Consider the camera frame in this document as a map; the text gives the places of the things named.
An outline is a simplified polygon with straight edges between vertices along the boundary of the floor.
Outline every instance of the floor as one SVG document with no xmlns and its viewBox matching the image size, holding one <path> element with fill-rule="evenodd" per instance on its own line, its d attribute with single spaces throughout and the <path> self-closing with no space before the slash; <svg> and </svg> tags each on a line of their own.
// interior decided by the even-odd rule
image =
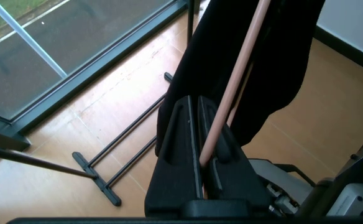
<svg viewBox="0 0 363 224">
<path fill-rule="evenodd" d="M 48 118 L 25 153 L 80 169 L 71 154 L 91 159 L 167 90 L 186 48 L 186 14 Z M 97 166 L 109 180 L 155 136 L 151 114 Z M 363 143 L 363 68 L 313 39 L 303 86 L 274 113 L 248 157 L 295 164 L 314 181 L 332 177 Z M 0 223 L 16 217 L 143 217 L 155 166 L 151 149 L 114 187 L 114 207 L 90 179 L 0 160 Z"/>
</svg>

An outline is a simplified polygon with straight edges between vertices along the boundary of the black baseboard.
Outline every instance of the black baseboard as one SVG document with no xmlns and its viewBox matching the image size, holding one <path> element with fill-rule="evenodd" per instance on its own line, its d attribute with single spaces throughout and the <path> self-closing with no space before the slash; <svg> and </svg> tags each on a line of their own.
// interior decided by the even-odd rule
<svg viewBox="0 0 363 224">
<path fill-rule="evenodd" d="M 363 66 L 363 52 L 317 26 L 314 38 L 328 45 L 353 62 Z"/>
</svg>

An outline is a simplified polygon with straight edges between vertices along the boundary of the black cloth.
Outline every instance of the black cloth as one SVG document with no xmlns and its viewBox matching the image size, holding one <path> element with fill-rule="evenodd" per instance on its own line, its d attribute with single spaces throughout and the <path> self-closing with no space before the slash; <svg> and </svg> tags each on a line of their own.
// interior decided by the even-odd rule
<svg viewBox="0 0 363 224">
<path fill-rule="evenodd" d="M 258 0 L 211 0 L 159 108 L 156 155 L 177 100 L 200 95 L 220 104 Z M 324 0 L 273 0 L 250 61 L 254 65 L 231 131 L 242 146 L 267 117 L 288 105 L 305 76 L 316 22 Z"/>
</svg>

